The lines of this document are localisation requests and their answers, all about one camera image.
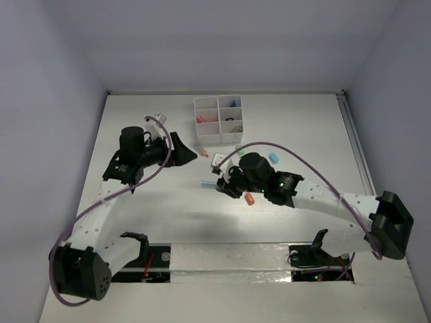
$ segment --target white wall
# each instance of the white wall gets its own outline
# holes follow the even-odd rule
[[[56,1],[0,1],[0,322],[37,322],[106,91]]]
[[[397,0],[62,0],[108,89],[341,89]]]
[[[350,87],[349,103],[379,192],[415,219],[407,258],[431,318],[431,1],[401,0]]]

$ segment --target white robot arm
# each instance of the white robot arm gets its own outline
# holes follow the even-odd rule
[[[404,258],[413,217],[396,194],[385,191],[382,196],[364,196],[342,192],[337,196],[330,188],[301,175],[276,172],[258,153],[242,156],[238,166],[231,159],[220,165],[222,160],[220,154],[215,154],[211,165],[213,172],[220,175],[218,191],[232,198],[241,197],[243,192],[262,193],[276,205],[318,211],[352,222],[344,230],[322,229],[307,247],[290,245],[293,266],[312,266],[324,258],[352,252],[377,251],[372,249],[368,236],[382,256]],[[360,223],[341,198],[359,216]]]
[[[166,120],[162,114],[153,118],[160,124]],[[121,131],[120,149],[103,174],[98,195],[102,204],[78,222],[70,238],[56,248],[53,276],[59,293],[101,300],[112,276],[127,263],[147,261],[147,236],[125,232],[112,241],[112,226],[133,190],[132,194],[121,193],[139,183],[146,167],[162,164],[167,158],[165,167],[182,166],[197,158],[176,133],[170,133],[173,150],[169,155],[164,131],[153,120],[148,121],[145,130],[127,127]]]

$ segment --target pink object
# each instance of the pink object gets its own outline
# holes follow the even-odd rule
[[[198,116],[198,117],[196,118],[196,121],[197,121],[197,123],[204,123],[204,122],[206,122],[206,121],[205,121],[205,119],[204,119],[204,118],[202,118],[201,116]]]

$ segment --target red object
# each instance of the red object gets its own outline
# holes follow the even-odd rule
[[[145,279],[145,278],[148,277],[148,268],[151,267],[151,262],[153,261],[153,257],[154,257],[154,255],[152,254],[150,256],[150,259],[148,260],[147,265],[145,266],[145,268],[143,270],[143,277],[142,277],[142,279]]]
[[[255,200],[254,200],[253,196],[251,196],[250,193],[246,193],[244,198],[247,201],[248,205],[253,205],[255,203]]]

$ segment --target cable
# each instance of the cable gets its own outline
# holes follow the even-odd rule
[[[293,152],[292,150],[278,145],[276,143],[269,143],[266,141],[256,141],[254,143],[247,143],[243,145],[242,147],[239,147],[235,149],[232,153],[229,153],[216,167],[216,169],[219,169],[221,165],[223,165],[229,158],[231,158],[233,155],[238,153],[239,151],[243,150],[244,148],[250,147],[250,146],[256,146],[256,145],[265,145],[265,146],[272,146],[276,147],[278,149],[284,150],[285,152],[289,153],[290,155],[294,156],[296,159],[298,159],[300,162],[302,162],[305,166],[307,166],[310,170],[312,170],[331,190],[332,192],[343,202],[345,207],[350,211],[350,213],[354,216],[356,222],[358,222],[358,225],[361,227],[361,229],[364,231],[365,236],[368,240],[368,242],[371,245],[372,248],[372,254],[374,257],[376,257],[377,260],[382,260],[382,254],[380,252],[380,248],[378,247],[378,244],[376,243],[375,239],[371,236],[370,232],[368,232],[366,226],[362,223],[362,220],[360,219],[360,216],[355,212],[353,207],[341,196],[341,193],[324,177],[316,168],[311,166],[304,158],[300,157],[297,153]],[[350,263],[346,266],[345,270],[343,271],[343,274],[340,275],[338,279],[340,279],[343,275],[347,273],[348,268],[352,265],[353,259],[355,258],[355,253],[352,254],[352,259],[350,260]]]
[[[339,281],[339,280],[342,278],[342,276],[344,276],[344,275],[348,275],[349,279],[352,281],[353,279],[350,277],[350,275],[349,275],[348,271],[349,271],[349,269],[350,269],[350,266],[351,266],[351,265],[352,265],[352,263],[353,263],[353,260],[354,260],[354,258],[355,258],[355,255],[356,255],[356,253],[354,252],[354,253],[352,254],[352,259],[350,259],[349,264],[348,264],[344,269],[341,269],[341,268],[326,268],[326,269],[324,269],[324,270],[313,269],[313,270],[311,270],[311,271],[307,271],[307,272],[308,272],[308,273],[321,273],[321,272],[325,272],[325,271],[342,271],[342,273],[340,274],[340,276],[338,276],[338,278],[336,278],[336,281]]]
[[[116,198],[119,195],[122,195],[126,192],[129,192],[131,190],[135,190],[136,188],[140,187],[141,185],[144,185],[145,183],[148,183],[150,180],[152,180],[153,178],[155,178],[164,168],[164,166],[168,163],[169,158],[170,158],[170,154],[172,153],[172,140],[170,138],[169,132],[166,130],[166,128],[164,127],[164,125],[157,120],[156,118],[153,118],[152,116],[145,116],[144,119],[150,119],[153,120],[155,123],[158,124],[158,126],[163,130],[164,134],[166,135],[166,138],[168,140],[168,154],[166,155],[166,158],[164,159],[162,165],[148,178],[146,178],[145,180],[130,186],[130,187],[126,187],[116,193],[113,193],[111,195],[108,195],[104,200],[105,201],[109,201],[112,200],[114,198]],[[63,241],[64,237],[67,234],[70,234],[73,231],[73,226],[75,225],[75,223],[77,223],[80,219],[82,219],[85,215],[87,215],[89,212],[93,211],[96,207],[100,206],[102,204],[102,201],[98,201],[96,203],[94,203],[92,206],[88,207],[85,211],[83,211],[81,214],[79,214],[71,224],[69,224],[64,230],[63,232],[61,232],[60,236],[57,238],[57,241],[54,243],[53,248],[51,249],[51,253],[49,254],[49,283],[51,284],[51,288],[53,290],[53,293],[55,295],[55,297],[59,300],[60,303],[62,303],[63,305],[69,306],[69,307],[77,307],[77,306],[81,306],[85,303],[89,302],[89,299],[86,299],[84,301],[81,301],[79,303],[70,303],[69,301],[65,300],[59,293],[59,290],[57,289],[57,286],[55,285],[55,280],[54,280],[54,257],[55,257],[55,252],[57,251],[57,248],[59,247],[60,242]]]
[[[143,132],[143,139],[144,139],[144,144],[147,145],[148,143],[151,142],[151,133],[149,131],[144,131]]]
[[[290,256],[288,256],[288,264],[290,265],[290,266],[292,266],[292,267],[294,267],[294,268],[298,268],[298,269],[314,269],[314,268],[321,268],[321,267],[324,267],[325,266],[325,264],[320,264],[320,265],[318,265],[318,266],[296,266],[296,265],[293,265],[289,260],[290,260],[291,258],[290,258]]]
[[[336,258],[336,259],[342,265],[343,269],[345,269],[344,262],[342,262],[340,258]]]
[[[343,271],[343,269],[341,269],[341,268],[326,268],[326,269],[323,269],[323,270],[321,270],[321,269],[313,269],[312,271],[306,271],[306,273],[307,274],[310,274],[310,273],[324,273],[324,272],[327,272],[327,271]],[[344,276],[344,275],[346,275],[348,277],[348,279],[350,279],[351,281],[353,281],[353,279],[350,277],[350,275],[349,275],[348,272],[342,273],[341,276],[338,277],[337,279],[335,279],[334,281],[339,281],[340,278],[342,276]]]
[[[151,263],[153,261],[154,254],[150,256],[150,259],[148,260],[148,263],[146,264],[145,268],[143,269],[143,277],[142,280],[146,279],[148,277],[148,269],[151,267]]]

